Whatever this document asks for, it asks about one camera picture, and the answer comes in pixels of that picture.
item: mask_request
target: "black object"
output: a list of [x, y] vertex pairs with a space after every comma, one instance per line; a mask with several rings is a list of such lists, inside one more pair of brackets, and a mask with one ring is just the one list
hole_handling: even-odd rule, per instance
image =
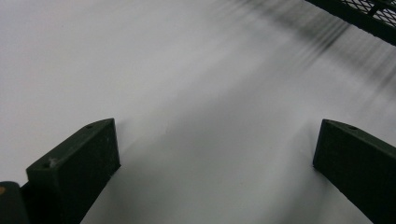
[[314, 167], [375, 224], [396, 223], [396, 148], [345, 123], [324, 119]]
[[[16, 183], [0, 183], [6, 188], [0, 224], [78, 224], [119, 168], [114, 119], [89, 124], [29, 166], [29, 182], [21, 190]], [[17, 214], [28, 214], [30, 222], [15, 219]]]
[[306, 0], [396, 46], [396, 0]]

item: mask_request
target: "white surface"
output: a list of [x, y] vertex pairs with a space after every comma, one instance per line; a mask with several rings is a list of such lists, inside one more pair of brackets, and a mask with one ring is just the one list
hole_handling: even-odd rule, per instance
[[311, 163], [322, 119], [396, 145], [395, 48], [243, 2], [1, 0], [1, 179], [113, 117], [122, 166], [82, 223], [370, 223]]

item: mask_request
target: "black mesh basket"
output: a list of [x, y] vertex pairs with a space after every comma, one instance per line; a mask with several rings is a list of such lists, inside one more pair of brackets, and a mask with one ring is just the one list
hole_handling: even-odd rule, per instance
[[306, 0], [396, 46], [396, 0]]

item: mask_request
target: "gray surface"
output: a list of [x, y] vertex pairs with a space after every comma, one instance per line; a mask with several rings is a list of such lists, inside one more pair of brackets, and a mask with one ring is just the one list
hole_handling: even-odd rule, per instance
[[392, 145], [394, 47], [303, 1], [0, 1], [0, 176], [114, 117], [83, 223], [370, 223], [312, 159], [322, 119]]

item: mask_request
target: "black basket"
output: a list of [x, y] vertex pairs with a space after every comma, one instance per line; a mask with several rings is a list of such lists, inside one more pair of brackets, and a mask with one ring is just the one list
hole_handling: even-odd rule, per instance
[[396, 46], [396, 0], [306, 0]]

